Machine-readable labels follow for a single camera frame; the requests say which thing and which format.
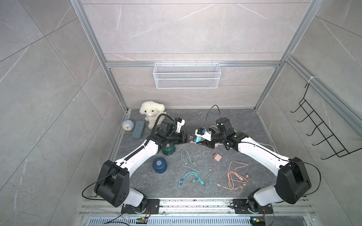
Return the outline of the green meat grinder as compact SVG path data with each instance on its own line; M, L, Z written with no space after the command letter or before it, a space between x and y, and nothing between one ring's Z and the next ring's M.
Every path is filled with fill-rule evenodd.
M165 156L171 156L175 153L175 145L173 143L166 143L162 145L161 151Z

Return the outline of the teal charger plug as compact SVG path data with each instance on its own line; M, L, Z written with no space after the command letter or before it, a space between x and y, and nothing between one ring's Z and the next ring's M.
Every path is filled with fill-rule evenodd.
M196 136L194 142L195 142L195 143L199 143L199 142L201 142L201 141L202 141L202 137Z

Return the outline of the pink power strip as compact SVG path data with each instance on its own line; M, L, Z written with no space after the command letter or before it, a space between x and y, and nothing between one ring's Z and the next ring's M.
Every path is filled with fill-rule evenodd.
M190 138L189 138L189 142L192 144L201 144L201 141L202 141L202 137L190 136Z

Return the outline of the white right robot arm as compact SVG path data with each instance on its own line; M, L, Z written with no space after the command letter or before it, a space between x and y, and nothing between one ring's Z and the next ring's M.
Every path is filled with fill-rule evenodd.
M274 185L257 189L250 194L247 201L249 205L264 207L274 202L295 204L301 197L309 195L312 182L306 169L307 162L265 148L247 134L237 132L225 117L216 121L216 127L216 130L195 130L195 135L201 138L201 145L214 148L217 143L223 144L228 149L253 158L277 177Z

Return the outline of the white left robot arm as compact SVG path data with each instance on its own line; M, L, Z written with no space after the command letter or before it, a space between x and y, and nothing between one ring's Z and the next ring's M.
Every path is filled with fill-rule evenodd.
M182 130L185 120L171 118L166 114L157 117L156 122L165 116L166 121L155 126L147 139L135 150L116 161L108 160L103 163L97 181L90 184L94 186L94 193L114 207L129 205L144 211L147 207L147 196L142 192L130 188L130 177L149 158L156 155L167 144L184 144L190 141L188 131Z

